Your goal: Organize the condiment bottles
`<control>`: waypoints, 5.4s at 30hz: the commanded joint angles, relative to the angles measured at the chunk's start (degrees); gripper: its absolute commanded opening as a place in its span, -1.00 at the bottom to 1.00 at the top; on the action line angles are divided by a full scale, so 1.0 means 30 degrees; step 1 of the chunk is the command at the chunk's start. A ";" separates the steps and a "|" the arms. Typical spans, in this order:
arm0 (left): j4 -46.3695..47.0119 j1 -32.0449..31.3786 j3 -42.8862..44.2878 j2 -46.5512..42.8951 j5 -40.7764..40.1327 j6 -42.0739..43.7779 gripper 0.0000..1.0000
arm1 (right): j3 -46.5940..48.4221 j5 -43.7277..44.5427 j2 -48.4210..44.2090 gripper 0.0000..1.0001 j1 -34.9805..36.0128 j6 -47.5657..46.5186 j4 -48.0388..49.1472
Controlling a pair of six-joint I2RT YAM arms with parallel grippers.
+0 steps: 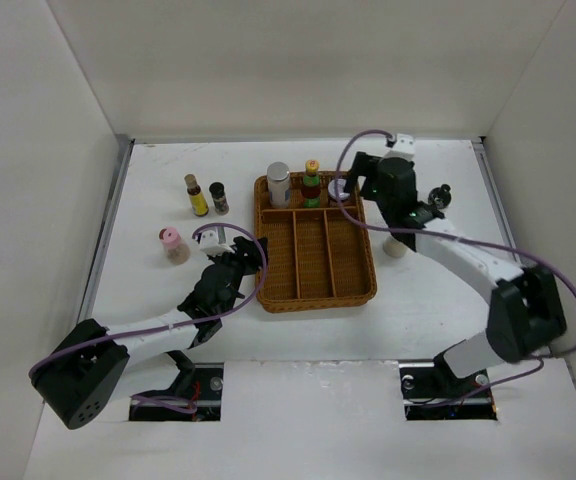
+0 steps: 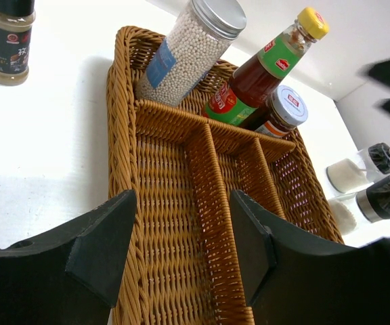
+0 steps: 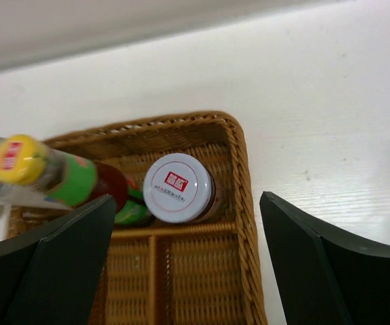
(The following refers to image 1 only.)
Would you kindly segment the jar with red white lid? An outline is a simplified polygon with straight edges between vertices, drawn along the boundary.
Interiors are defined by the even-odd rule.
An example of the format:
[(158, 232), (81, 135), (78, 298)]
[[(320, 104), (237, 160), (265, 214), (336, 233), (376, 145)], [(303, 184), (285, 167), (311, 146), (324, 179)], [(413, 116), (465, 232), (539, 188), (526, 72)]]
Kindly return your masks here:
[(347, 205), (351, 199), (351, 195), (345, 191), (346, 180), (343, 178), (333, 178), (327, 187), (328, 204), (330, 207), (338, 207), (339, 205)]

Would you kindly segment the small dark spice jar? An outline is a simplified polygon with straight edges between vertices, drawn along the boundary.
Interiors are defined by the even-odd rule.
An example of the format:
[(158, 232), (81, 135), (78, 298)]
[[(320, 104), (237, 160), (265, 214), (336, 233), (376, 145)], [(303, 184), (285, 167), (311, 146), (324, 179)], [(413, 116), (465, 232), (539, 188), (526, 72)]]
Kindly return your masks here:
[(215, 211), (218, 215), (226, 215), (229, 212), (229, 204), (227, 202), (225, 187), (221, 182), (213, 182), (209, 186)]

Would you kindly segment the red sauce bottle green label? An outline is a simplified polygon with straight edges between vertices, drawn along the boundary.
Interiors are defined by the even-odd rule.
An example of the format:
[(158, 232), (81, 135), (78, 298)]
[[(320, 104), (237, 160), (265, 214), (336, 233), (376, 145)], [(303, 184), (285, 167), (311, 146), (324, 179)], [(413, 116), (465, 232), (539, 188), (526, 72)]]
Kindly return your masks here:
[(311, 159), (305, 162), (305, 172), (302, 177), (301, 195), (305, 208), (319, 208), (321, 195), (321, 182), (319, 176), (319, 162)]

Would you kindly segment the pink cap spice jar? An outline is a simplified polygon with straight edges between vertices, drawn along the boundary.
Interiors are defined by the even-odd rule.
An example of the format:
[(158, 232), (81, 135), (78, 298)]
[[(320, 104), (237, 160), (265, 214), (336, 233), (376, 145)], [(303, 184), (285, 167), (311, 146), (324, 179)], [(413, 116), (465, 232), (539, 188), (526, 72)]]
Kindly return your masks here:
[(158, 238), (167, 259), (172, 264), (182, 265), (188, 261), (191, 255), (190, 248), (175, 228), (161, 229)]

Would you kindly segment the white bottle black cap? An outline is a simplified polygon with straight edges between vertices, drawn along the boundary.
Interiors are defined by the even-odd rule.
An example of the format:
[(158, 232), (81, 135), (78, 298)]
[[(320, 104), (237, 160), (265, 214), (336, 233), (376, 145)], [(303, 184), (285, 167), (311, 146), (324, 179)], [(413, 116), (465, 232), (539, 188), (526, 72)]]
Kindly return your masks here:
[(438, 210), (445, 210), (452, 202), (451, 187), (442, 184), (433, 188), (428, 194), (428, 203)]

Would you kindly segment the white jar silver lid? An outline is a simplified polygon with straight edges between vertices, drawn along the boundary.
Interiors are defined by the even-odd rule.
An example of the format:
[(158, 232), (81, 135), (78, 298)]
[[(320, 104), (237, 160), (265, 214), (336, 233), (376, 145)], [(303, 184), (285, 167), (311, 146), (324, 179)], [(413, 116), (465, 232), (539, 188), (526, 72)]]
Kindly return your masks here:
[(267, 168), (266, 179), (271, 206), (274, 208), (288, 208), (291, 198), (289, 167), (283, 162), (270, 164)]

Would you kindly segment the salt shaker silver cap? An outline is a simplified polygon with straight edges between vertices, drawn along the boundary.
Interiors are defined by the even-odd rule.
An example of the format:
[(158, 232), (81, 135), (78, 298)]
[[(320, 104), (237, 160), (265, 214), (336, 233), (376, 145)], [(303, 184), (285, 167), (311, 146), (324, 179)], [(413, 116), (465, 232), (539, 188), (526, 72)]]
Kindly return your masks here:
[(384, 240), (382, 248), (389, 257), (395, 259), (404, 257), (408, 251), (408, 247), (404, 243), (392, 236), (388, 236)]

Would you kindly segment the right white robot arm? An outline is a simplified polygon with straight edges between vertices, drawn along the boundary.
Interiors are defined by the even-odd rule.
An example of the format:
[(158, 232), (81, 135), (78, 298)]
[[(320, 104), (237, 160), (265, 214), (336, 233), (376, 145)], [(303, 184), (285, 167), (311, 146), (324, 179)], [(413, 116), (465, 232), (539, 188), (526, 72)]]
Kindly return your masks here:
[(358, 187), (376, 203), (390, 237), (385, 251), (394, 257), (414, 251), (439, 263), (488, 304), (483, 331), (440, 352), (433, 360), (432, 384), (441, 394), (457, 394), (468, 377), (503, 363), (518, 363), (561, 337), (567, 324), (553, 274), (542, 266), (503, 260), (459, 238), (443, 212), (419, 200), (412, 161), (359, 152), (345, 189)]

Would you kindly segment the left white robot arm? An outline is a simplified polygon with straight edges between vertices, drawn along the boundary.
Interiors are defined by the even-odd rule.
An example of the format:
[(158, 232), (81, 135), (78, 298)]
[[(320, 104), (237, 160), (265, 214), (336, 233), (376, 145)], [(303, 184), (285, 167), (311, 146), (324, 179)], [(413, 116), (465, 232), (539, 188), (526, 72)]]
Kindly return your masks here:
[(31, 368), (31, 385), (68, 429), (87, 425), (123, 396), (130, 398), (132, 413), (167, 409), (192, 420), (206, 410), (201, 393), (208, 385), (186, 353), (207, 343), (224, 317), (249, 303), (240, 286), (245, 277), (266, 271), (268, 240), (238, 236), (209, 261), (170, 312), (112, 327), (86, 319)]

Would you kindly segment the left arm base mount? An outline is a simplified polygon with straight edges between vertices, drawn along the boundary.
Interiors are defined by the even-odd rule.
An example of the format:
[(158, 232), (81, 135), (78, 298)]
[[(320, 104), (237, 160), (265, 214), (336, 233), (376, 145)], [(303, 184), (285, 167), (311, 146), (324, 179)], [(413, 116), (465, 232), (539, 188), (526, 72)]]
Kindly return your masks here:
[(166, 388), (140, 392), (138, 397), (155, 403), (132, 400), (131, 422), (218, 422), (224, 388), (223, 363), (193, 363), (181, 351), (167, 357), (175, 365), (176, 376)]

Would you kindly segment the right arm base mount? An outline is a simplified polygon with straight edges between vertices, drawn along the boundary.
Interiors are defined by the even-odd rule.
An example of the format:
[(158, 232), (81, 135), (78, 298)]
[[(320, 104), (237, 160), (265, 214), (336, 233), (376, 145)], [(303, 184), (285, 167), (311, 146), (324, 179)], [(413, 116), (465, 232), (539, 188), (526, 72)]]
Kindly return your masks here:
[(409, 421), (497, 420), (486, 370), (445, 376), (432, 361), (398, 364), (404, 415)]

